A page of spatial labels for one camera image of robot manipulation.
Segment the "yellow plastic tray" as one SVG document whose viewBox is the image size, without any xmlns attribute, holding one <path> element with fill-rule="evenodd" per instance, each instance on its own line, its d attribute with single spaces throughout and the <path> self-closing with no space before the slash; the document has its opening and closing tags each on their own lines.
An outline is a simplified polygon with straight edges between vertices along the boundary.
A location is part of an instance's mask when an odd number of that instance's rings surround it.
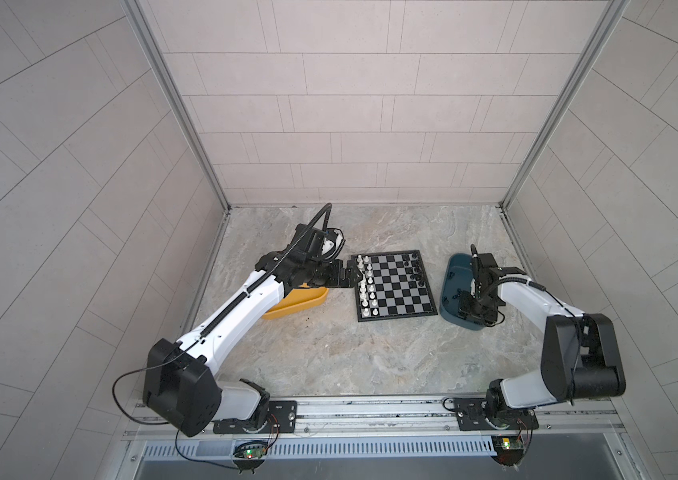
<svg viewBox="0 0 678 480">
<path fill-rule="evenodd" d="M 274 320 L 322 305 L 328 297 L 329 289 L 299 288 L 292 290 L 283 300 L 270 308 L 263 320 Z"/>
</svg>

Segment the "teal plastic bin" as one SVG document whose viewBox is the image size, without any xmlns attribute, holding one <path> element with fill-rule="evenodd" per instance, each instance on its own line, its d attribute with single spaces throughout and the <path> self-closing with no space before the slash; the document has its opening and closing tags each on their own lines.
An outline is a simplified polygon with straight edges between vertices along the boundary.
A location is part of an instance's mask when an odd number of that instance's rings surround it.
<svg viewBox="0 0 678 480">
<path fill-rule="evenodd" d="M 477 316 L 469 307 L 473 287 L 472 255 L 456 253 L 449 259 L 442 292 L 440 295 L 440 316 L 447 322 L 478 331 L 498 320 L 495 310 L 484 309 Z"/>
</svg>

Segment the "black white chessboard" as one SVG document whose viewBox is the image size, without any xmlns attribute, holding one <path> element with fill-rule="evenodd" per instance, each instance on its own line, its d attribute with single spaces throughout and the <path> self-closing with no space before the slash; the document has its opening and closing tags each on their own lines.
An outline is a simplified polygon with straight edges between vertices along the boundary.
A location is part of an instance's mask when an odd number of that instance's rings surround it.
<svg viewBox="0 0 678 480">
<path fill-rule="evenodd" d="M 355 287 L 359 322 L 438 314 L 419 250 L 357 254 L 352 262 L 364 276 Z"/>
</svg>

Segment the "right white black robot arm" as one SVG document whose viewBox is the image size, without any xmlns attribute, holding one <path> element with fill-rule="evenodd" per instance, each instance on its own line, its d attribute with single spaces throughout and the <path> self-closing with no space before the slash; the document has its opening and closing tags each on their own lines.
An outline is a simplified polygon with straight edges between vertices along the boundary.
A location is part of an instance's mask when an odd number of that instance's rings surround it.
<svg viewBox="0 0 678 480">
<path fill-rule="evenodd" d="M 553 295 L 518 267 L 501 267 L 490 253 L 470 246 L 472 283 L 460 294 L 459 316 L 483 328 L 502 323 L 511 306 L 544 334 L 540 366 L 490 383 L 482 410 L 495 429 L 524 428 L 519 417 L 536 407 L 576 399 L 618 397 L 626 374 L 613 321 Z"/>
</svg>

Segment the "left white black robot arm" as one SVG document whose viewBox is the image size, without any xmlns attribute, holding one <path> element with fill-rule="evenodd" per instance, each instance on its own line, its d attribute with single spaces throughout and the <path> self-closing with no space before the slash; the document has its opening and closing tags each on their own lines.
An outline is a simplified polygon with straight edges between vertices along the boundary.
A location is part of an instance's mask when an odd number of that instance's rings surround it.
<svg viewBox="0 0 678 480">
<path fill-rule="evenodd" d="M 295 289 L 353 288 L 364 276 L 339 254 L 345 237 L 329 225 L 331 204 L 296 227 L 289 244 L 263 255 L 244 284 L 206 321 L 148 353 L 143 402 L 187 437 L 211 422 L 243 421 L 257 431 L 269 417 L 269 393 L 252 381 L 222 382 L 221 365 L 265 313 Z"/>
</svg>

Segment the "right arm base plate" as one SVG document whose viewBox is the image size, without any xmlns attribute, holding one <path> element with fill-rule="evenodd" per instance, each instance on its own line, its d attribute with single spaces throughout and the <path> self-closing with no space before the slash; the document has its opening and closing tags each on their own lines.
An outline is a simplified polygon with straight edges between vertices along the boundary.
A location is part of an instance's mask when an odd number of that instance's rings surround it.
<svg viewBox="0 0 678 480">
<path fill-rule="evenodd" d="M 488 413 L 484 398 L 450 397 L 442 406 L 452 413 L 460 431 L 536 430 L 539 422 L 533 409 L 504 409 Z"/>
</svg>

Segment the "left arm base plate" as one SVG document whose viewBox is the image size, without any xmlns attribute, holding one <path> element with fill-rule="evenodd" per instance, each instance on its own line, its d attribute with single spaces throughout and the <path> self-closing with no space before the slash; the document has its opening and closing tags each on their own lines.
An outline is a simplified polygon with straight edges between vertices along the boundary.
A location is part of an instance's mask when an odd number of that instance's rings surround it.
<svg viewBox="0 0 678 480">
<path fill-rule="evenodd" d="M 264 423 L 255 426 L 253 420 L 222 420 L 213 422 L 214 434 L 264 435 L 291 434 L 295 431 L 298 403 L 293 400 L 271 400 L 262 417 Z"/>
</svg>

